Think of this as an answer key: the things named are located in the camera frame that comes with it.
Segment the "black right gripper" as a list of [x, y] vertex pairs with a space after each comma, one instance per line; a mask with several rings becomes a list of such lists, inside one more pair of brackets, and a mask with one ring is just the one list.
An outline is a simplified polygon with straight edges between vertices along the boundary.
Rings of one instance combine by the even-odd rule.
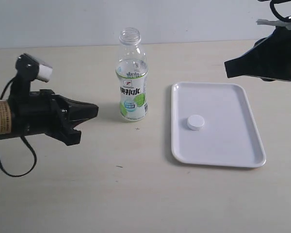
[[250, 76], [291, 82], [291, 22], [258, 19], [257, 25], [272, 26], [274, 31], [258, 40], [245, 54], [225, 61], [227, 77]]

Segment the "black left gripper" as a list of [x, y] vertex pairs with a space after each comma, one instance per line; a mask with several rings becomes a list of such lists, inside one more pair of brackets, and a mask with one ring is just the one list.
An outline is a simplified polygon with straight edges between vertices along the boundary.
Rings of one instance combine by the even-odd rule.
[[55, 94], [50, 89], [31, 92], [30, 82], [14, 80], [8, 104], [12, 115], [9, 138], [45, 134], [67, 146], [81, 141], [74, 128], [98, 115], [99, 107]]

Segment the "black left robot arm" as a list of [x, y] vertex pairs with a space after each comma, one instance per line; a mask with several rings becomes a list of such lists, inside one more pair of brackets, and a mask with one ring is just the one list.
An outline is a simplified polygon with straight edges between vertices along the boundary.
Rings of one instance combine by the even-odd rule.
[[79, 144], [81, 131], [75, 127], [97, 117], [99, 107], [30, 86], [11, 79], [4, 87], [11, 90], [8, 99], [0, 97], [0, 140], [45, 134], [67, 146]]

